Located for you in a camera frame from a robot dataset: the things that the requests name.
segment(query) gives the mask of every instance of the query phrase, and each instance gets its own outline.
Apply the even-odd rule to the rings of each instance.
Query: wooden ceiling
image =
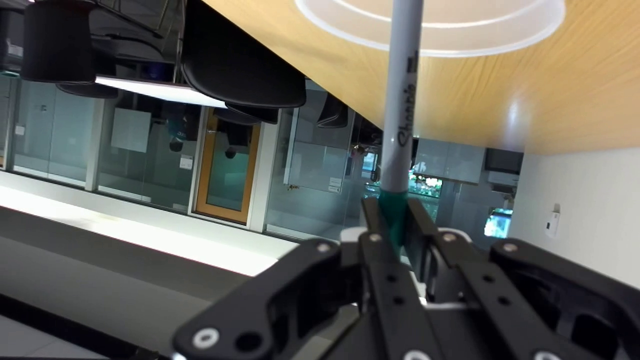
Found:
[[[295,0],[206,0],[382,127],[387,52],[322,32]],[[640,2],[567,0],[561,31],[521,52],[423,59],[416,135],[535,152],[640,147]]]

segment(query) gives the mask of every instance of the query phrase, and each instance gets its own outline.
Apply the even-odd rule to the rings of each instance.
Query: black metal bracket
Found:
[[[405,243],[412,273],[385,240],[379,203],[364,200],[364,215],[358,244],[302,243],[182,327],[177,350],[206,360],[293,359],[340,307],[358,304],[360,318],[322,359],[640,359],[637,291],[518,240],[487,255],[441,234],[416,200]],[[429,287],[427,298],[414,279]]]

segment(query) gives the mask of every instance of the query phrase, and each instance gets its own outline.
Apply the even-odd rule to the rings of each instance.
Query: doorway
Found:
[[[259,152],[259,127],[206,120],[197,212],[246,224]]]

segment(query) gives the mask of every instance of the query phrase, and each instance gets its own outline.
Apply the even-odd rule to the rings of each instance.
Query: glass window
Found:
[[[23,82],[14,171],[84,187],[97,105],[55,84]]]
[[[189,210],[201,109],[117,109],[99,171],[99,192],[175,212]]]
[[[4,154],[4,136],[9,129],[9,117],[11,117],[11,105],[14,102],[13,99],[13,86],[18,82],[16,79],[0,75],[0,166],[2,166],[2,154]]]
[[[510,209],[494,209],[484,222],[484,237],[507,239],[509,228],[513,227],[513,215]]]
[[[227,157],[224,147],[215,148],[212,179],[208,182],[208,204],[243,210],[243,192],[250,168],[249,152]]]
[[[280,120],[267,233],[287,239],[340,240],[360,227],[367,189],[367,154],[353,152],[353,123],[329,129],[301,111],[297,123]]]

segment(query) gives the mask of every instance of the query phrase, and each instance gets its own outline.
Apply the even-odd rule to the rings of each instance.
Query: floor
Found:
[[[178,258],[256,277],[297,244],[0,172],[0,206]]]
[[[157,354],[171,354],[185,322],[291,249],[295,243],[0,175],[0,296]],[[0,356],[100,359],[4,315],[0,307]],[[333,328],[301,356],[330,346]]]

